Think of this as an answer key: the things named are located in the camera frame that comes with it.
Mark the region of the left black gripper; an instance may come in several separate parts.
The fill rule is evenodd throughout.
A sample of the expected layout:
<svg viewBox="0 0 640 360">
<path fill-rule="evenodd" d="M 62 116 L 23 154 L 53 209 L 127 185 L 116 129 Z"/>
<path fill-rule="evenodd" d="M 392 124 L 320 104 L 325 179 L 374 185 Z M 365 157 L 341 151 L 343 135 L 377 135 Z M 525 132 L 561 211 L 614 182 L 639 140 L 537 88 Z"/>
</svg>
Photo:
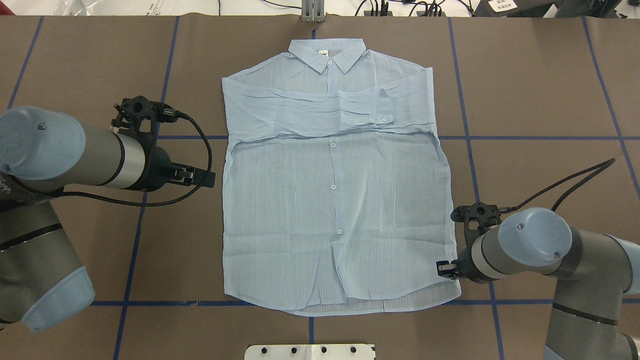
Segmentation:
<svg viewBox="0 0 640 360">
<path fill-rule="evenodd" d="M 169 154 L 160 146 L 153 146 L 145 159 L 140 178 L 135 182 L 135 190 L 154 192 L 166 184 L 213 188 L 217 174 L 208 170 L 172 162 Z"/>
</svg>

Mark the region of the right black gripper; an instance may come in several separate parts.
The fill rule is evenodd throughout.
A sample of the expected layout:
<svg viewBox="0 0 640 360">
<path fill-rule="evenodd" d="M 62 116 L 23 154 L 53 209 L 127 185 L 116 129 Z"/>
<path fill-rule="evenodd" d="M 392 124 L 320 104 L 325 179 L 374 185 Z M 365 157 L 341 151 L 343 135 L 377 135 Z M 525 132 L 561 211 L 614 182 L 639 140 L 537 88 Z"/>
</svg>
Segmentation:
<svg viewBox="0 0 640 360">
<path fill-rule="evenodd" d="M 467 279 L 477 284 L 483 284 L 483 273 L 476 266 L 469 247 L 460 251 L 458 258 L 452 262 L 438 260 L 436 271 L 438 276 L 442 278 Z"/>
</svg>

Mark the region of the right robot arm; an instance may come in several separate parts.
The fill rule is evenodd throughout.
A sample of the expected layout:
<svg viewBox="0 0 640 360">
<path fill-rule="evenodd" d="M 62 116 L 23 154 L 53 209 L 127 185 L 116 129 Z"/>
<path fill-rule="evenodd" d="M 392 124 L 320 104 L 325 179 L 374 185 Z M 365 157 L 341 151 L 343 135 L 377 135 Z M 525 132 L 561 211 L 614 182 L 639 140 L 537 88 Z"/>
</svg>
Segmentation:
<svg viewBox="0 0 640 360">
<path fill-rule="evenodd" d="M 623 296 L 639 292 L 638 244 L 572 227 L 542 207 L 506 219 L 502 212 L 485 203 L 453 210 L 466 247 L 455 260 L 439 260 L 438 275 L 478 284 L 523 272 L 553 277 L 545 360 L 637 360 L 639 338 L 618 324 Z"/>
</svg>

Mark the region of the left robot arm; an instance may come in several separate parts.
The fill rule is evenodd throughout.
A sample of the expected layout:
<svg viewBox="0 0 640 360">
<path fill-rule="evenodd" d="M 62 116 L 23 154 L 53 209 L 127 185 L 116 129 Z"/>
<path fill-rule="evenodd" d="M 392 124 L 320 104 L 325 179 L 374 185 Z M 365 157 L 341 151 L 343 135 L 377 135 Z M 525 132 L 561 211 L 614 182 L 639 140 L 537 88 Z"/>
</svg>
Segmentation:
<svg viewBox="0 0 640 360">
<path fill-rule="evenodd" d="M 82 265 L 52 202 L 87 198 L 126 207 L 146 203 L 83 191 L 69 185 L 153 192 L 171 183 L 190 187 L 178 198 L 151 202 L 166 207 L 215 184 L 213 155 L 198 123 L 185 112 L 146 98 L 126 98 L 110 129 L 32 105 L 1 114 L 1 328 L 25 324 L 48 330 L 95 300 Z M 160 123 L 190 122 L 205 141 L 206 169 L 173 162 L 157 144 Z"/>
</svg>

